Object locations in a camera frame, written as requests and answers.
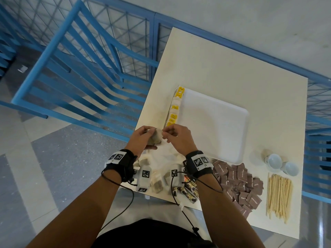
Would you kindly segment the person's left hand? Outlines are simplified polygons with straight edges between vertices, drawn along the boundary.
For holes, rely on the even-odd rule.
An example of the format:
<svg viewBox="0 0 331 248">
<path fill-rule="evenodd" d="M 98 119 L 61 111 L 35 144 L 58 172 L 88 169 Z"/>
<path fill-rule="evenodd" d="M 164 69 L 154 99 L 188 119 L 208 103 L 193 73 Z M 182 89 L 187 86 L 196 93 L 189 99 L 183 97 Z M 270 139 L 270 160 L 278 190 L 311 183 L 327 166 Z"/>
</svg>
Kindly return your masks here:
<svg viewBox="0 0 331 248">
<path fill-rule="evenodd" d="M 131 135 L 125 149 L 130 150 L 137 158 L 141 156 L 144 150 L 157 150 L 157 146 L 147 144 L 155 130 L 156 128 L 151 126 L 142 126 L 136 129 Z"/>
</svg>

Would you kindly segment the person's right hand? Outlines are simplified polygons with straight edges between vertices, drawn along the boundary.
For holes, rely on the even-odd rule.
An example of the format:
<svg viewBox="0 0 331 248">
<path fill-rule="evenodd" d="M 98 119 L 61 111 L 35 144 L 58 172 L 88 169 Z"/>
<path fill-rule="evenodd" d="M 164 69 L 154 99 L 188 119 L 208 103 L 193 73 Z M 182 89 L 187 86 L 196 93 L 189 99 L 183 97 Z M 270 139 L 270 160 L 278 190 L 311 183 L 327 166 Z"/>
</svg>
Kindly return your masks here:
<svg viewBox="0 0 331 248">
<path fill-rule="evenodd" d="M 178 137 L 180 138 L 180 143 L 171 144 L 181 155 L 186 156 L 190 152 L 198 150 L 192 138 L 191 131 L 187 127 L 180 125 Z"/>
</svg>

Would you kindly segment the beige tea bag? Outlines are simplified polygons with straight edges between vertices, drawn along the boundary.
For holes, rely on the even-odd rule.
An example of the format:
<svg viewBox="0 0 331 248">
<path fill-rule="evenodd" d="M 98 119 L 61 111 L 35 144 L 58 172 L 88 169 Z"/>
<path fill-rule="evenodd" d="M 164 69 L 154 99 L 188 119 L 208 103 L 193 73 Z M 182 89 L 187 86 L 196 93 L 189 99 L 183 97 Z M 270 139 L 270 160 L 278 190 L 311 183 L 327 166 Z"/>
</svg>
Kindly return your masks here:
<svg viewBox="0 0 331 248">
<path fill-rule="evenodd" d="M 148 139 L 147 145 L 148 146 L 157 146 L 157 145 L 161 144 L 161 142 L 163 140 L 162 132 L 163 132 L 162 129 L 156 128 L 153 135 Z"/>
</svg>

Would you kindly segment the person's right forearm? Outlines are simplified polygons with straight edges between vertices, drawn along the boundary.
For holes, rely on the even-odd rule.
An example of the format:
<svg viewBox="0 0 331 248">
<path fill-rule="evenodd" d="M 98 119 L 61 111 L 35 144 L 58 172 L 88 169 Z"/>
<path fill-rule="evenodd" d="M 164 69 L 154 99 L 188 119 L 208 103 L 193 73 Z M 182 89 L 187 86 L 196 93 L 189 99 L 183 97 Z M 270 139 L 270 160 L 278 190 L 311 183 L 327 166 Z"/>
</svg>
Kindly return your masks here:
<svg viewBox="0 0 331 248">
<path fill-rule="evenodd" d="M 209 235 L 218 248 L 265 248 L 213 174 L 201 176 L 197 189 Z"/>
</svg>

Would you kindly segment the person's left forearm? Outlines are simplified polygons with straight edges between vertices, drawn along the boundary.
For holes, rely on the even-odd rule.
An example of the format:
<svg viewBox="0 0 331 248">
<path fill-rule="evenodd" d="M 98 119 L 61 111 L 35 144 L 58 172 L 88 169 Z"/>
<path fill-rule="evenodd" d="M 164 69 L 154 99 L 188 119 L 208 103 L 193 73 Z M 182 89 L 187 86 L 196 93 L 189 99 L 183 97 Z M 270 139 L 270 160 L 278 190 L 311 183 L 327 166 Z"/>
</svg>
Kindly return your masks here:
<svg viewBox="0 0 331 248">
<path fill-rule="evenodd" d="M 90 248 L 109 213 L 122 175 L 130 179 L 133 167 L 102 171 L 84 192 L 56 216 L 26 248 Z"/>
</svg>

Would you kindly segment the row of yellow-tagged tea bags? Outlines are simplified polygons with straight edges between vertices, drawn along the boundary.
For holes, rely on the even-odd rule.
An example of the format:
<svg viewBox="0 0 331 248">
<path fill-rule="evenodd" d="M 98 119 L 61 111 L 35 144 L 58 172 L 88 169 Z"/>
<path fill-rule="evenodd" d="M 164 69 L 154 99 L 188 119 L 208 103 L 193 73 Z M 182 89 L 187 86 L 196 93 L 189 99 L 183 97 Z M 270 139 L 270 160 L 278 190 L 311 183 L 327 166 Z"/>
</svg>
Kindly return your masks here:
<svg viewBox="0 0 331 248">
<path fill-rule="evenodd" d="M 181 106 L 181 102 L 183 101 L 184 93 L 185 93 L 184 87 L 179 86 L 176 89 L 174 96 L 172 98 L 172 101 L 171 101 L 169 111 L 168 111 L 167 120 L 164 124 L 165 127 L 177 123 L 178 118 L 179 118 L 180 106 Z"/>
</svg>

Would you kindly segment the black left wrist band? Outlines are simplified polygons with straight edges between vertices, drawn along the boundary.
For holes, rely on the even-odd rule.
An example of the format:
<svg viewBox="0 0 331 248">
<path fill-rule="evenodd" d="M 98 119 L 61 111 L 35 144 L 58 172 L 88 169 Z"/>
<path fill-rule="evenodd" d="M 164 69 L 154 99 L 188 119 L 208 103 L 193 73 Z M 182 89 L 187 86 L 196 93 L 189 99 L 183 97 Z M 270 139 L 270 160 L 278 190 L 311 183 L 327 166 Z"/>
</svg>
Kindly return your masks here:
<svg viewBox="0 0 331 248">
<path fill-rule="evenodd" d="M 128 149 L 122 149 L 111 155 L 105 163 L 104 171 L 114 170 L 121 176 L 122 183 L 132 182 L 136 171 L 133 164 L 137 160 L 137 155 Z"/>
</svg>

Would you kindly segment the black wrist band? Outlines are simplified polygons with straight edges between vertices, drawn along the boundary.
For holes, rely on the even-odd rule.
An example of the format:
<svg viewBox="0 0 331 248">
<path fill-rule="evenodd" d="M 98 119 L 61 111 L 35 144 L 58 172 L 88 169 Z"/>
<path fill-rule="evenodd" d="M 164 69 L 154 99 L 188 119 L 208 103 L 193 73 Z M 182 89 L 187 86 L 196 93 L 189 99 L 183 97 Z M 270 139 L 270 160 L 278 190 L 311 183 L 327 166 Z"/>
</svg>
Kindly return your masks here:
<svg viewBox="0 0 331 248">
<path fill-rule="evenodd" d="M 122 149 L 111 155 L 105 163 L 104 171 L 114 170 L 121 176 L 122 183 L 132 182 L 136 171 L 133 164 L 137 160 L 137 155 L 128 149 Z"/>
<path fill-rule="evenodd" d="M 190 152 L 185 156 L 183 165 L 185 172 L 193 177 L 199 179 L 203 175 L 213 175 L 213 165 L 209 162 L 209 159 L 200 150 Z"/>
</svg>

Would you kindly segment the black right wrist band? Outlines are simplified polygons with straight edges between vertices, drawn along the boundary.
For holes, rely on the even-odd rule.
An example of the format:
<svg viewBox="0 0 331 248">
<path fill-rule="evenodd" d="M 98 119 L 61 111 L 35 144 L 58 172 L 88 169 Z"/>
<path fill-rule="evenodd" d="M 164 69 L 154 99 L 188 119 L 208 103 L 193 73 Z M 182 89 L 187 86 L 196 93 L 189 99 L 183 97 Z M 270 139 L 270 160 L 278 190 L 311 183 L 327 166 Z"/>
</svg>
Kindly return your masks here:
<svg viewBox="0 0 331 248">
<path fill-rule="evenodd" d="M 203 175 L 213 175 L 213 165 L 209 162 L 209 159 L 200 150 L 190 152 L 185 156 L 183 165 L 185 172 L 193 177 L 199 179 Z"/>
</svg>

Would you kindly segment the white plastic tray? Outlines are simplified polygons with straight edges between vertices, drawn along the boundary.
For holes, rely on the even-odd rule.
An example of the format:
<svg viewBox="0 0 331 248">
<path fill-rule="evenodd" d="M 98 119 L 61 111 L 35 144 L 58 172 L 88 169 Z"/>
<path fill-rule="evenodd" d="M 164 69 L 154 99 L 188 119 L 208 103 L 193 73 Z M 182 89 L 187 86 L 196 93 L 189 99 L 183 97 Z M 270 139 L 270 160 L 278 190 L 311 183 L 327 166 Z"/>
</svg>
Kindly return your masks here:
<svg viewBox="0 0 331 248">
<path fill-rule="evenodd" d="M 186 126 L 196 147 L 210 158 L 243 162 L 248 110 L 184 88 L 176 124 Z"/>
</svg>

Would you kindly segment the pile of beige tea bags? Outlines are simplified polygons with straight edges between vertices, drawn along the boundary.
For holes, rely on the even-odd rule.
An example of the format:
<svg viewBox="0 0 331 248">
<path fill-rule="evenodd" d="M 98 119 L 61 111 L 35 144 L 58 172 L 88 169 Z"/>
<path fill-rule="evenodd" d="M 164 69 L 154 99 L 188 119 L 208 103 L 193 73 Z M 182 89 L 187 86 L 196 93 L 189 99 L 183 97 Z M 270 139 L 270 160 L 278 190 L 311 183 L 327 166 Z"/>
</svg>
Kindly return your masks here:
<svg viewBox="0 0 331 248">
<path fill-rule="evenodd" d="M 147 190 L 153 193 L 172 193 L 172 189 L 169 185 L 170 178 L 170 166 L 172 164 L 183 165 L 184 156 L 179 154 L 176 150 L 145 150 L 140 158 L 134 163 L 134 169 L 136 171 L 133 176 L 133 181 L 137 186 L 136 174 L 141 166 L 149 165 L 152 169 L 151 174 L 151 186 Z"/>
</svg>

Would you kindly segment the pile of dark sachets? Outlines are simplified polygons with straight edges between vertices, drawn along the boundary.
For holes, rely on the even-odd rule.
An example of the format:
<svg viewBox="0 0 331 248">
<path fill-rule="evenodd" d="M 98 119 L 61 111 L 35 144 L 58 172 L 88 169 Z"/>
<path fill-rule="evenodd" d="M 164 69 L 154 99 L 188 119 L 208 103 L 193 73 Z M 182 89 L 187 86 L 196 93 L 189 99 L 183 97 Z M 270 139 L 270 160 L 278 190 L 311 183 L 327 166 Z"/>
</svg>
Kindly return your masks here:
<svg viewBox="0 0 331 248">
<path fill-rule="evenodd" d="M 184 195 L 192 204 L 195 204 L 199 200 L 199 193 L 197 185 L 193 179 L 190 179 L 187 175 L 184 175 L 184 181 L 180 185 L 171 186 L 172 195 L 176 197 L 179 194 Z"/>
</svg>

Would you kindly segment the blue mesh fence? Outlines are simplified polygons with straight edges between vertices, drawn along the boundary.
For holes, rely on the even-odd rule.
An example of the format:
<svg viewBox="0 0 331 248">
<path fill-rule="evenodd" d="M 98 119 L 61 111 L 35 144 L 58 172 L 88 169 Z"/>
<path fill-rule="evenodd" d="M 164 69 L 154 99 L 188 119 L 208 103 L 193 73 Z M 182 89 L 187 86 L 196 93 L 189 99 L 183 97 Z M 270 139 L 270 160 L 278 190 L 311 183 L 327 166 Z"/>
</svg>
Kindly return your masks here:
<svg viewBox="0 0 331 248">
<path fill-rule="evenodd" d="M 42 46 L 47 46 L 77 0 L 0 0 L 0 4 L 27 33 Z M 303 67 L 265 54 L 226 38 L 212 35 L 168 16 L 153 13 L 124 1 L 82 0 L 97 21 L 129 49 L 160 61 L 173 27 L 238 50 L 279 67 L 295 70 Z M 308 98 L 306 131 L 309 135 L 331 136 L 331 74 L 308 73 Z"/>
</svg>

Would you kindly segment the person's black shirt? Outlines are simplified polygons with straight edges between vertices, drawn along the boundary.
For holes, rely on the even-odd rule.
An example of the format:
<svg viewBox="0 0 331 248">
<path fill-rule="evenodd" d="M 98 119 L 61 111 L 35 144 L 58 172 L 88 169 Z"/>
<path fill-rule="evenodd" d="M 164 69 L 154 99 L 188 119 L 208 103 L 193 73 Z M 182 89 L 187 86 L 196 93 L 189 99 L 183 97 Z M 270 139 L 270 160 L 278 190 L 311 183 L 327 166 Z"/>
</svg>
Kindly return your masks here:
<svg viewBox="0 0 331 248">
<path fill-rule="evenodd" d="M 180 226 L 141 219 L 101 234 L 91 248 L 217 248 Z"/>
</svg>

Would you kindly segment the white paper cup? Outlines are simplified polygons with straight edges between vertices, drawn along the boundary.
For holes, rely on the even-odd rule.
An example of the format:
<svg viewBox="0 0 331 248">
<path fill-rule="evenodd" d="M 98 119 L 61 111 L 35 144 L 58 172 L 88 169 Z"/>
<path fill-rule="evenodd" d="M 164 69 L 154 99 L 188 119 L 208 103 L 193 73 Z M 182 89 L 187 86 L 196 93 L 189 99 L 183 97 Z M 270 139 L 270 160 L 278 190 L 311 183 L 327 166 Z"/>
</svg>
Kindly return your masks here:
<svg viewBox="0 0 331 248">
<path fill-rule="evenodd" d="M 279 170 L 282 167 L 282 159 L 278 154 L 275 154 L 269 149 L 262 151 L 263 162 L 274 170 Z"/>
<path fill-rule="evenodd" d="M 289 161 L 283 162 L 280 170 L 284 174 L 292 177 L 297 176 L 300 172 L 299 167 L 295 163 Z"/>
</svg>

